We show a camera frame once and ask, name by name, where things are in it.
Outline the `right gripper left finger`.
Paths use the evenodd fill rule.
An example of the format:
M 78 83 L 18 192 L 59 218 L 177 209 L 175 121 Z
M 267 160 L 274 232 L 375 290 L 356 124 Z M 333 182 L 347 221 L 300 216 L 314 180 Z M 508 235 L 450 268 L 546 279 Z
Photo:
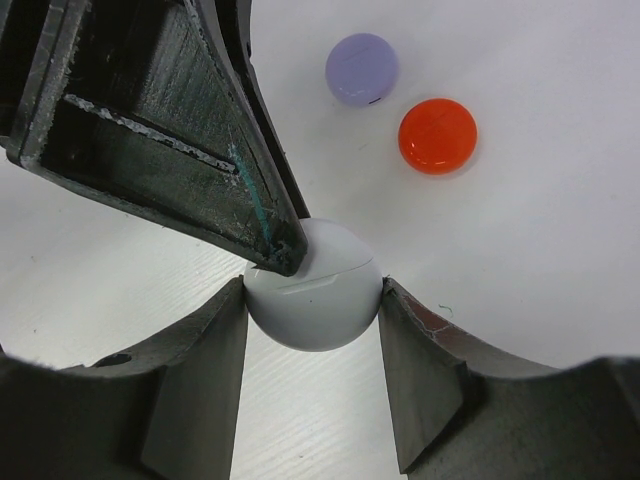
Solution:
M 1 359 L 5 479 L 226 479 L 248 330 L 243 283 L 92 366 Z

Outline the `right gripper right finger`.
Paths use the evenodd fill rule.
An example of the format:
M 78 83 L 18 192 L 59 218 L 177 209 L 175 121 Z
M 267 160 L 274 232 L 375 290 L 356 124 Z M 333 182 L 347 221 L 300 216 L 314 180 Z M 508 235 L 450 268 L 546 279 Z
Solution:
M 392 278 L 379 330 L 400 472 L 410 479 L 635 479 L 639 362 L 557 369 L 432 312 Z

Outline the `white earbud charging case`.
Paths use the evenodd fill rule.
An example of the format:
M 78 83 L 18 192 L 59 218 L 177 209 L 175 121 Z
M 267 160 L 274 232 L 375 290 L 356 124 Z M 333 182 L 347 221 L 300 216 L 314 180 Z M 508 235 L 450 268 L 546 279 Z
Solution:
M 296 274 L 249 263 L 243 284 L 248 311 L 272 340 L 306 352 L 330 351 L 362 335 L 381 303 L 383 275 L 373 250 L 346 227 L 301 221 L 309 242 Z

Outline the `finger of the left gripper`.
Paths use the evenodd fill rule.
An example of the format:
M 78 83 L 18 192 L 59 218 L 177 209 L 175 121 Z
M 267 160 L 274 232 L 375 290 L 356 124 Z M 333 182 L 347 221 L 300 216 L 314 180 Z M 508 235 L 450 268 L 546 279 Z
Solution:
M 5 1 L 1 145 L 64 189 L 296 273 L 308 242 L 200 1 Z
M 310 218 L 311 214 L 276 134 L 258 85 L 255 69 L 251 63 L 250 19 L 252 2 L 216 0 L 200 1 L 200 5 L 203 9 L 213 9 L 211 13 L 214 17 L 213 22 L 220 30 L 220 36 L 231 66 L 241 84 L 242 93 L 297 217 L 299 219 Z

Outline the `purple earbud charging case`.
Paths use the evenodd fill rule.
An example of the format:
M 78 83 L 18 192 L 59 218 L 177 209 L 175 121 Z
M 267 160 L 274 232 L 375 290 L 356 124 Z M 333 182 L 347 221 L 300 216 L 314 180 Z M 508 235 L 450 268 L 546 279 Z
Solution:
M 394 48 L 371 33 L 343 38 L 325 63 L 330 92 L 339 102 L 352 107 L 366 107 L 386 98 L 395 87 L 399 71 Z

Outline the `orange earbud charging case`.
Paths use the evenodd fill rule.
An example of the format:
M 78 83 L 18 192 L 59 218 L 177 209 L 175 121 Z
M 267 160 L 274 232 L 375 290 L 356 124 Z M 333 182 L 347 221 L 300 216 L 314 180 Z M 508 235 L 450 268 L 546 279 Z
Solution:
M 447 175 L 463 168 L 472 158 L 478 127 L 462 104 L 448 98 L 433 98 L 418 103 L 405 114 L 397 141 L 409 166 L 427 175 Z

